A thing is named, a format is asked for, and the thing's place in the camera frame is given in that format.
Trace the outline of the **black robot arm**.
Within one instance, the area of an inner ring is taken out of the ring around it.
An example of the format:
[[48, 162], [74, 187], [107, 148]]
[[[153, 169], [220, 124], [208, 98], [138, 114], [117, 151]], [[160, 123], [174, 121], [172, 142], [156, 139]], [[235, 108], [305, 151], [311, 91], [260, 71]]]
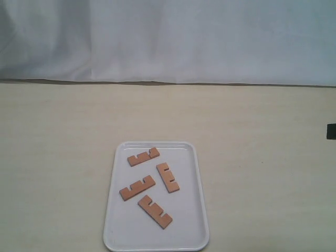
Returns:
[[336, 123], [328, 123], [327, 124], [327, 136], [328, 140], [336, 139]]

